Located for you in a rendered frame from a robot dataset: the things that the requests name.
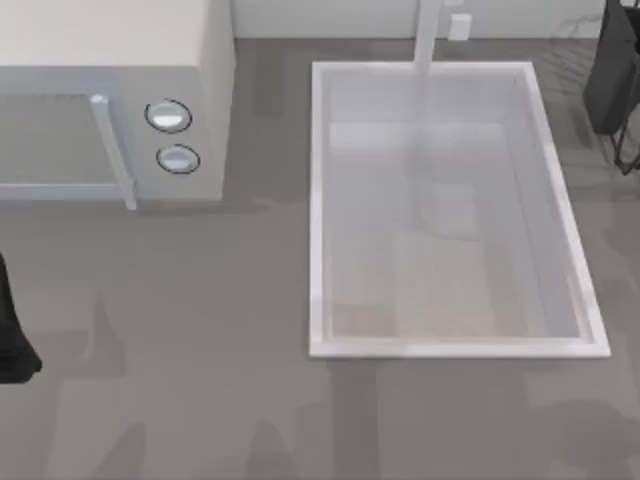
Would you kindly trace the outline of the black chair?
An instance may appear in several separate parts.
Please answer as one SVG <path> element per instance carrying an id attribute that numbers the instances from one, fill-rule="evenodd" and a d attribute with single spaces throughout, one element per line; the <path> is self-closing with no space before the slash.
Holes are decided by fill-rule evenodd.
<path id="1" fill-rule="evenodd" d="M 640 106 L 640 0 L 605 1 L 583 103 L 592 131 L 611 141 L 614 165 L 623 175 L 640 171 L 640 148 L 633 160 L 622 159 L 629 120 Z"/>

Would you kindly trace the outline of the white wall socket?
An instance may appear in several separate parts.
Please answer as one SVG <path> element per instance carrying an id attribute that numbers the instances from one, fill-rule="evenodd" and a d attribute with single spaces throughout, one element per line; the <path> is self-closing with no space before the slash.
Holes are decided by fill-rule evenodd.
<path id="1" fill-rule="evenodd" d="M 467 41 L 470 38 L 473 17 L 469 13 L 454 13 L 450 16 L 448 40 Z"/>

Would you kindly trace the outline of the tall white tap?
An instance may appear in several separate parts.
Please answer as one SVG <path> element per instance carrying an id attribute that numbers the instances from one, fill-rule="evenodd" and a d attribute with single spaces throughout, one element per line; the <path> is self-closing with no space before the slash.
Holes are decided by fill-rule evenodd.
<path id="1" fill-rule="evenodd" d="M 413 66 L 417 74 L 427 75 L 438 34 L 443 0 L 418 0 Z"/>

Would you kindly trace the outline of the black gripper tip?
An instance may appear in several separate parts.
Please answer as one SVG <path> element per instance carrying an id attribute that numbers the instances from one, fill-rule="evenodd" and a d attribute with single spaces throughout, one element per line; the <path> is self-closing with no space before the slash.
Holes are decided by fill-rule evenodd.
<path id="1" fill-rule="evenodd" d="M 0 384 L 27 383 L 42 367 L 17 317 L 6 262 L 0 253 Z"/>

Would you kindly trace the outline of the large microwave knob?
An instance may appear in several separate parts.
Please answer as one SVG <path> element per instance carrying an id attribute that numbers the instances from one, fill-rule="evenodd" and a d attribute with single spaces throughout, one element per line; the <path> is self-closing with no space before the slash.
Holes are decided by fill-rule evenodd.
<path id="1" fill-rule="evenodd" d="M 183 103 L 168 98 L 147 104 L 144 116 L 151 127 L 167 134 L 185 131 L 193 120 L 191 111 Z"/>

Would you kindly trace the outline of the small microwave knob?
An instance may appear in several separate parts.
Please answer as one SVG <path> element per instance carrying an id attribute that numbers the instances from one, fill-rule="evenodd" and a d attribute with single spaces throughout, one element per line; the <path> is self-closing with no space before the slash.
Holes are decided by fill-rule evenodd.
<path id="1" fill-rule="evenodd" d="M 156 163 L 172 175 L 190 175 L 200 167 L 201 160 L 189 146 L 174 144 L 157 150 Z"/>

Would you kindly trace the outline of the white sink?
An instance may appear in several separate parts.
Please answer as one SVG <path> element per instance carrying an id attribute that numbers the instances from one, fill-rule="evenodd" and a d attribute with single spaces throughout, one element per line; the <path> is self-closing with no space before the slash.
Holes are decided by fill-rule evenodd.
<path id="1" fill-rule="evenodd" d="M 610 356 L 531 63 L 320 61 L 311 108 L 312 357 Z"/>

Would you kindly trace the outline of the microwave door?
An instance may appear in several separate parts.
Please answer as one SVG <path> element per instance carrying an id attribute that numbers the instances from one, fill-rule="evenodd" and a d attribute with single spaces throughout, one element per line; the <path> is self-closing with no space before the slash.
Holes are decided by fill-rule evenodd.
<path id="1" fill-rule="evenodd" d="M 124 200 L 87 95 L 0 95 L 0 201 Z"/>

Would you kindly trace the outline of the pale microwave oven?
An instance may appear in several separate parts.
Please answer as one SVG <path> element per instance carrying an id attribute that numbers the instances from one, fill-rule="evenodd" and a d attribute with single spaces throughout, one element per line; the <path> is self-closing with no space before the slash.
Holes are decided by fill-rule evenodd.
<path id="1" fill-rule="evenodd" d="M 0 95 L 107 96 L 137 207 L 222 198 L 235 66 L 230 0 L 0 0 Z M 147 123 L 165 98 L 191 111 L 188 129 Z M 174 144 L 199 154 L 195 172 L 158 166 Z"/>

